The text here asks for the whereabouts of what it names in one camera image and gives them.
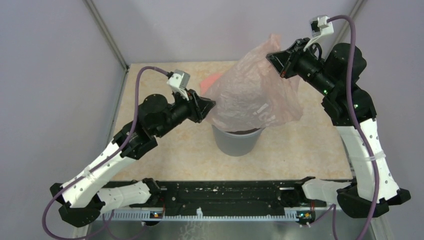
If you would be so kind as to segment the pink cloth towel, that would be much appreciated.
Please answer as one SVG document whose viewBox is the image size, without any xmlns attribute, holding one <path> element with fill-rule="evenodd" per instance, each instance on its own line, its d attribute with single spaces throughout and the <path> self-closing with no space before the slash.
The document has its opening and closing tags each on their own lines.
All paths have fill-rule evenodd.
<svg viewBox="0 0 424 240">
<path fill-rule="evenodd" d="M 206 77 L 199 84 L 200 94 L 204 95 L 206 91 L 222 76 L 222 73 L 214 73 Z"/>
</svg>

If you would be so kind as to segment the translucent pink trash bag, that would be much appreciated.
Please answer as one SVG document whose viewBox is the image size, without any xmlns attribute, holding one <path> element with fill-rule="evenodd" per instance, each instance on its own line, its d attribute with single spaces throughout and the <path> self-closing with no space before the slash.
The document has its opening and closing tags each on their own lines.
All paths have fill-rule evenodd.
<svg viewBox="0 0 424 240">
<path fill-rule="evenodd" d="M 210 124 L 225 132 L 237 132 L 300 120 L 300 78 L 281 78 L 266 59 L 267 54 L 281 50 L 281 38 L 272 33 L 201 95 L 216 102 L 206 117 Z"/>
</svg>

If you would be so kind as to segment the grey plastic trash bin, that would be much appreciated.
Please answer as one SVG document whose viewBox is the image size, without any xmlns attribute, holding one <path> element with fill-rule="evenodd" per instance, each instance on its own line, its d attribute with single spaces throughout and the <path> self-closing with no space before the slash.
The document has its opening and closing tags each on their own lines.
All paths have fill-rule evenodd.
<svg viewBox="0 0 424 240">
<path fill-rule="evenodd" d="M 227 132 L 214 125 L 211 128 L 217 147 L 231 157 L 241 157 L 250 153 L 264 130 L 264 128 L 254 128 L 246 131 Z"/>
</svg>

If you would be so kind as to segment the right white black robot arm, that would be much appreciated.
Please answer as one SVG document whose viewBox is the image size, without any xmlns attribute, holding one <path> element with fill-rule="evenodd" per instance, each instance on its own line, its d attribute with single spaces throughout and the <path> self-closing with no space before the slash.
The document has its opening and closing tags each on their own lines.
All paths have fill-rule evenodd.
<svg viewBox="0 0 424 240">
<path fill-rule="evenodd" d="M 301 77 L 323 95 L 322 106 L 338 131 L 354 177 L 346 182 L 302 179 L 293 192 L 299 206 L 319 200 L 339 206 L 351 218 L 378 218 L 411 199 L 400 188 L 386 162 L 377 125 L 377 112 L 368 92 L 357 85 L 367 66 L 362 52 L 349 43 L 336 44 L 322 58 L 319 44 L 297 39 L 288 49 L 265 57 L 281 78 Z"/>
</svg>

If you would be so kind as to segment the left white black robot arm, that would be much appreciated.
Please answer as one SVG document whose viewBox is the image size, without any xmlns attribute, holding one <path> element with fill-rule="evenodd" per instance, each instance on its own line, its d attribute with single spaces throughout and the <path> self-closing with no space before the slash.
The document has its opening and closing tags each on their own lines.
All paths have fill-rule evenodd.
<svg viewBox="0 0 424 240">
<path fill-rule="evenodd" d="M 151 94 L 137 107 L 137 117 L 126 124 L 105 150 L 75 180 L 51 186 L 50 192 L 61 204 L 63 221 L 84 227 L 101 214 L 122 207 L 154 207 L 160 202 L 161 188 L 152 178 L 113 186 L 123 168 L 141 159 L 161 138 L 185 120 L 202 122 L 216 102 L 192 89 L 173 94 L 169 103 L 161 94 Z"/>
</svg>

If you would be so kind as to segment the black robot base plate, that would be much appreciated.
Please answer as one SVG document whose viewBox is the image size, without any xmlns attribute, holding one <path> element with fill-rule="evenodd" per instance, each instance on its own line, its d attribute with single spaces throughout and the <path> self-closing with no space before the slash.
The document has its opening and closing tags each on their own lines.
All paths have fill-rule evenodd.
<svg viewBox="0 0 424 240">
<path fill-rule="evenodd" d="M 283 216 L 289 208 L 325 207 L 307 200 L 294 180 L 158 181 L 160 193 L 133 208 L 160 208 L 165 215 L 193 216 L 201 209 L 207 217 Z"/>
</svg>

